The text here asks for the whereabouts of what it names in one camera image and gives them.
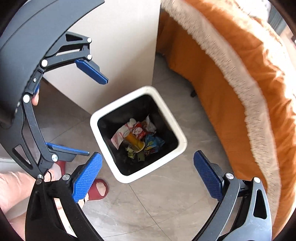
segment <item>red candy wrapper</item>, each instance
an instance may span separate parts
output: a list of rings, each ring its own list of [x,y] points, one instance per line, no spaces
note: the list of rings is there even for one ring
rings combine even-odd
[[[147,132],[144,130],[141,122],[137,122],[133,127],[133,134],[137,139],[141,140],[144,136],[147,135]]]

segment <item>person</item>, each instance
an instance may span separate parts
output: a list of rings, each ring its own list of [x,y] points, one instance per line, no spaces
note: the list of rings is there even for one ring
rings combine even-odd
[[[38,105],[39,102],[39,89],[32,97],[32,104]],[[44,176],[44,181],[59,180],[65,174],[65,161],[57,161],[53,164],[52,168]],[[23,201],[31,195],[35,179],[27,173],[22,172],[8,172],[0,173],[0,209],[6,214],[12,207],[19,202]],[[79,200],[78,204],[82,208],[87,201],[100,200],[106,197],[108,193],[108,186],[102,179],[95,179],[90,187],[86,197]],[[59,199],[54,199],[55,204],[61,218],[61,221],[66,231],[72,235],[75,235],[70,223],[65,215]],[[17,234],[25,240],[25,219],[26,213],[8,220]]]

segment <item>screw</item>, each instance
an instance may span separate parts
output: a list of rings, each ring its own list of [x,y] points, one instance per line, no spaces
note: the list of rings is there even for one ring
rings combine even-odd
[[[29,95],[24,95],[24,97],[22,98],[22,100],[23,100],[25,103],[29,103],[29,101],[30,101],[30,96],[29,96]]]
[[[48,61],[46,59],[42,60],[41,66],[46,67],[48,65]]]
[[[258,178],[258,177],[254,177],[254,182],[256,182],[256,183],[260,183],[261,180],[260,180],[260,178]]]
[[[234,179],[234,175],[232,173],[226,173],[226,177],[228,179]]]
[[[57,156],[57,154],[53,154],[53,155],[52,155],[52,160],[53,160],[54,162],[56,162],[58,159],[59,159],[59,157]]]
[[[44,179],[44,177],[41,174],[38,174],[37,178],[38,179]]]
[[[41,178],[38,178],[35,182],[37,185],[39,185],[40,183],[42,183],[42,179]]]
[[[62,177],[62,179],[63,179],[64,181],[67,181],[67,180],[70,179],[70,175],[69,175],[69,174],[65,174],[65,175]]]

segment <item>blue plastic wrapper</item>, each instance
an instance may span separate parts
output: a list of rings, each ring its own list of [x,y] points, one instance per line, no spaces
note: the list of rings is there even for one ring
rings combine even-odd
[[[146,135],[144,148],[145,155],[148,156],[152,153],[157,153],[164,143],[165,141],[160,137],[152,136],[150,134]]]

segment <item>textured blue pad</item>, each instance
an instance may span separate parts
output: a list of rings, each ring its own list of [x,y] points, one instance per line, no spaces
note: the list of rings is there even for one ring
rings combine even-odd
[[[222,201],[222,181],[211,168],[209,160],[205,157],[202,151],[199,150],[194,154],[193,163],[211,197],[218,201]]]
[[[80,199],[85,198],[101,167],[102,156],[100,153],[94,153],[83,166],[83,170],[73,183],[72,197],[76,203]]]
[[[80,70],[82,70],[90,78],[92,78],[99,84],[105,85],[108,83],[108,79],[100,72],[99,67],[94,62],[91,62],[93,66],[91,66],[91,64],[86,60],[77,59],[75,60],[75,63]]]
[[[56,144],[53,144],[53,143],[50,143],[50,142],[45,142],[45,144],[47,145],[47,147],[49,149],[52,149],[52,150],[58,150],[58,151],[61,151],[61,152],[66,152],[66,153],[70,151],[71,153],[76,154],[76,155],[89,156],[88,151],[74,149],[74,148],[70,148],[70,147],[67,147],[67,146],[56,145]]]

